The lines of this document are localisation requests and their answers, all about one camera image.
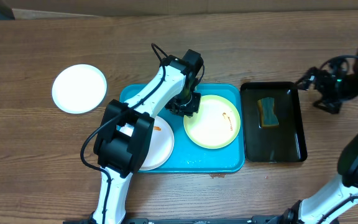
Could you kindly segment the yellow plate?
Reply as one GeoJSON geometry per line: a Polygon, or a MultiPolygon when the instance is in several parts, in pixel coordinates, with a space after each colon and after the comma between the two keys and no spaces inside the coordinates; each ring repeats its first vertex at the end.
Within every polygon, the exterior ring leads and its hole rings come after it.
{"type": "Polygon", "coordinates": [[[198,146],[220,149],[239,134],[241,117],[229,100],[218,95],[201,97],[200,107],[193,116],[185,116],[183,125],[188,137],[198,146]]]}

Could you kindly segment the green yellow sponge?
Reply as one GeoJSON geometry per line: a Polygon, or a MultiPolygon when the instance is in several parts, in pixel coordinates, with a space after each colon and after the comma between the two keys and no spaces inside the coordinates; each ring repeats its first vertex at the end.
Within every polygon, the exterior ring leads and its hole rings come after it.
{"type": "Polygon", "coordinates": [[[257,101],[260,127],[263,129],[279,127],[279,121],[275,114],[275,99],[266,97],[257,101]]]}

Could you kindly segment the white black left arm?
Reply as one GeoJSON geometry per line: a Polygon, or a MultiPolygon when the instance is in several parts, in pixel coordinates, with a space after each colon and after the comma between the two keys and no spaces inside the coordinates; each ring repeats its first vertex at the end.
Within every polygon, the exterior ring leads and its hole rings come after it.
{"type": "Polygon", "coordinates": [[[162,109],[178,116],[192,116],[200,107],[195,92],[204,70],[201,55],[188,50],[182,58],[160,59],[158,73],[138,94],[125,102],[112,100],[105,109],[93,151],[98,157],[101,191],[88,223],[121,223],[132,175],[144,163],[152,139],[155,117],[162,109]]]}

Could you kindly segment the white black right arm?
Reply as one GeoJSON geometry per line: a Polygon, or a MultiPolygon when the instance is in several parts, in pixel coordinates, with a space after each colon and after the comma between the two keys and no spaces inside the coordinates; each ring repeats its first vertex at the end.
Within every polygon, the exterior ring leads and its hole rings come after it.
{"type": "MultiPolygon", "coordinates": [[[[310,68],[296,83],[299,90],[314,85],[321,98],[314,107],[337,114],[343,102],[358,96],[358,51],[340,55],[310,68]]],[[[342,151],[337,175],[313,196],[297,201],[269,223],[337,223],[338,216],[358,204],[358,134],[342,151]]]]}

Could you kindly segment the teal plastic tray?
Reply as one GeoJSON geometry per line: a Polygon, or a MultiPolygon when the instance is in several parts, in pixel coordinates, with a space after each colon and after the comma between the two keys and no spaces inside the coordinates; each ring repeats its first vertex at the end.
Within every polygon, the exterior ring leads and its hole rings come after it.
{"type": "MultiPolygon", "coordinates": [[[[146,84],[126,86],[119,97],[124,102],[140,92],[146,84]]],[[[239,90],[231,84],[200,84],[197,92],[202,96],[219,95],[229,100],[241,113],[239,90]]],[[[230,173],[237,172],[245,163],[244,135],[240,128],[239,136],[232,143],[220,149],[207,149],[196,145],[186,134],[183,117],[171,114],[163,109],[158,114],[173,129],[175,145],[168,160],[152,170],[140,170],[143,173],[230,173]]]]}

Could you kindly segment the black water tray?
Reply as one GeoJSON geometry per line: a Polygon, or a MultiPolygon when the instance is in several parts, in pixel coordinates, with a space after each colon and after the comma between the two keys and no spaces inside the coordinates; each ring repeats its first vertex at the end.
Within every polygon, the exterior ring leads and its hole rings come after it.
{"type": "Polygon", "coordinates": [[[250,82],[241,85],[242,126],[250,162],[303,162],[308,157],[298,90],[292,82],[250,82]],[[279,127],[260,127],[257,101],[275,99],[279,127]]]}

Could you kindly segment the white plate with ketchup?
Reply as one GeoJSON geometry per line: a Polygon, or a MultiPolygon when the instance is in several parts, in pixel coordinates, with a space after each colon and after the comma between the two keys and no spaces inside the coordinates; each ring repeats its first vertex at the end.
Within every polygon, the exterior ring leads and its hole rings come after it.
{"type": "Polygon", "coordinates": [[[150,141],[149,152],[139,170],[153,170],[163,165],[171,156],[175,138],[170,125],[156,116],[150,141]]]}

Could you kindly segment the brown cardboard backdrop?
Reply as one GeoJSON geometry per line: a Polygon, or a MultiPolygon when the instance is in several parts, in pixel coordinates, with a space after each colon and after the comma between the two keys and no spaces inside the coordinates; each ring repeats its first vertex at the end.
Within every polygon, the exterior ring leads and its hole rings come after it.
{"type": "Polygon", "coordinates": [[[357,10],[358,0],[0,0],[0,13],[13,10],[92,16],[144,16],[238,12],[357,10]]]}

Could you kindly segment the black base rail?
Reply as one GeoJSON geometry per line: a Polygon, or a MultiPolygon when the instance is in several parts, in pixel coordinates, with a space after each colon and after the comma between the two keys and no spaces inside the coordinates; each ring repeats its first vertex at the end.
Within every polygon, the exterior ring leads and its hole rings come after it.
{"type": "Polygon", "coordinates": [[[283,216],[256,215],[252,218],[213,218],[213,219],[164,219],[148,220],[147,218],[124,219],[121,224],[268,224],[295,223],[285,221],[283,216]]]}

